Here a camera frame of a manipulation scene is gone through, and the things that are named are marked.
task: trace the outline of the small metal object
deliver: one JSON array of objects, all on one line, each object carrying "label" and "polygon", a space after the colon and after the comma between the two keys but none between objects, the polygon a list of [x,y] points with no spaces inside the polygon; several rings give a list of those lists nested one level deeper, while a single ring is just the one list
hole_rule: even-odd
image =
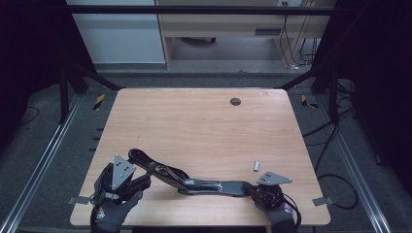
[{"label": "small metal object", "polygon": [[265,184],[265,185],[276,185],[276,184],[281,184],[281,183],[291,183],[292,179],[271,173],[271,172],[266,172],[261,176],[259,179],[257,179],[257,183],[259,184]]},{"label": "small metal object", "polygon": [[69,197],[66,203],[70,205],[76,205],[76,203],[87,205],[88,197],[84,197],[84,196]]},{"label": "small metal object", "polygon": [[255,168],[254,168],[254,171],[255,171],[255,172],[257,172],[257,171],[258,171],[258,166],[259,166],[258,161],[255,161]]},{"label": "small metal object", "polygon": [[322,205],[330,205],[333,204],[334,201],[331,197],[320,197],[315,198],[312,200],[315,206],[322,206]]}]

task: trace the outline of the metal rail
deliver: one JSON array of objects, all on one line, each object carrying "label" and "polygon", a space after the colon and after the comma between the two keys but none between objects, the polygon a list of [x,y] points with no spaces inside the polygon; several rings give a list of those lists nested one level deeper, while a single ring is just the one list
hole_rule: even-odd
[{"label": "metal rail", "polygon": [[71,14],[174,14],[174,15],[288,15],[335,16],[357,11],[332,7],[239,7],[239,6],[42,6],[43,10]]},{"label": "metal rail", "polygon": [[[317,96],[318,103],[324,113],[327,121],[330,121],[329,114],[327,112],[327,103],[324,98]],[[367,184],[366,179],[361,173],[361,169],[357,165],[351,151],[346,145],[345,139],[339,132],[336,135],[338,148],[342,151],[342,159],[348,169],[349,176],[354,182],[354,186],[360,195],[360,200],[369,216],[370,222],[372,223],[375,231],[377,233],[391,233],[391,227],[389,226],[379,204],[373,195],[372,190]]]},{"label": "metal rail", "polygon": [[82,98],[83,95],[75,95],[75,98],[72,101],[70,107],[71,111],[69,113],[69,116],[63,123],[59,124],[57,129],[55,130],[54,135],[52,136],[48,146],[43,152],[43,155],[40,158],[39,163],[34,169],[26,186],[24,187],[24,190],[22,191],[12,210],[7,215],[6,219],[2,222],[0,232],[14,233],[17,230],[17,227],[28,206],[30,205],[30,202],[34,197],[37,188],[39,187],[43,177],[48,171],[49,165],[51,164],[52,159],[54,158],[54,155],[58,147],[60,146],[60,143],[64,138],[64,135],[66,134],[74,115],[76,114],[76,111],[79,109],[79,104],[81,103]]}]

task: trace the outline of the black round hole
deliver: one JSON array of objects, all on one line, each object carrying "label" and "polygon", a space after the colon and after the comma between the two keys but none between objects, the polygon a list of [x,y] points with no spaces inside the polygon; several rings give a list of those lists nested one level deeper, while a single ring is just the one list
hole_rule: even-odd
[{"label": "black round hole", "polygon": [[239,98],[231,98],[230,99],[230,104],[232,104],[233,106],[238,106],[240,105],[241,101]]}]

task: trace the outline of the white wall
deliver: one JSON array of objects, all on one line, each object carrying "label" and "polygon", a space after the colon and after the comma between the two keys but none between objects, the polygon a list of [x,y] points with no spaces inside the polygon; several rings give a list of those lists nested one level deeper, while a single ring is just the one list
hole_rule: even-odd
[{"label": "white wall", "polygon": [[[154,0],[66,0],[68,5],[145,5]],[[73,15],[93,63],[161,63],[156,15]]]}]

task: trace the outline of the desk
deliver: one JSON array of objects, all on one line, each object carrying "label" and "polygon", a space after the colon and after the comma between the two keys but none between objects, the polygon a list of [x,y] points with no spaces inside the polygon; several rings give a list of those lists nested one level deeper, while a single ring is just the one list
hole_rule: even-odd
[{"label": "desk", "polygon": [[[233,97],[241,104],[231,105]],[[312,202],[322,193],[285,90],[122,89],[80,195],[93,193],[115,154],[127,158],[133,148],[191,178],[256,183],[266,171],[291,178],[281,188],[296,202],[302,224],[329,223],[327,207]],[[135,177],[145,173],[138,167]],[[250,197],[186,196],[155,177],[152,181],[124,225],[269,224]],[[89,225],[91,208],[76,204],[71,222]]]}]

